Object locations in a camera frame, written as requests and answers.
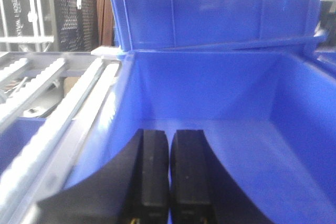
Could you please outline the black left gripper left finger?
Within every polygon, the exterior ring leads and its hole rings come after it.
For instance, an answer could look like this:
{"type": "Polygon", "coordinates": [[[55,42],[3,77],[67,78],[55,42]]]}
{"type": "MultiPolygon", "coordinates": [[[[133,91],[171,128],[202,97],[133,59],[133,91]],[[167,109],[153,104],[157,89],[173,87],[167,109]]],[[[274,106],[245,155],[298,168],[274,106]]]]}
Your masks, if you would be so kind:
{"type": "Polygon", "coordinates": [[[165,132],[138,129],[98,171],[41,200],[38,223],[167,223],[168,170],[165,132]]]}

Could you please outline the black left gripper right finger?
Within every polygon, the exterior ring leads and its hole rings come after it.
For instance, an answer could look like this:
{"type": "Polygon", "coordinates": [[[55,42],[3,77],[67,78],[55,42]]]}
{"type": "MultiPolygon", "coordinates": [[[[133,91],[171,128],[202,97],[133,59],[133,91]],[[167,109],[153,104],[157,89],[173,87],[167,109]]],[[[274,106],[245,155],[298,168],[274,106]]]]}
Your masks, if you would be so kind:
{"type": "Polygon", "coordinates": [[[171,157],[173,223],[271,223],[238,186],[202,130],[177,130],[171,157]]]}

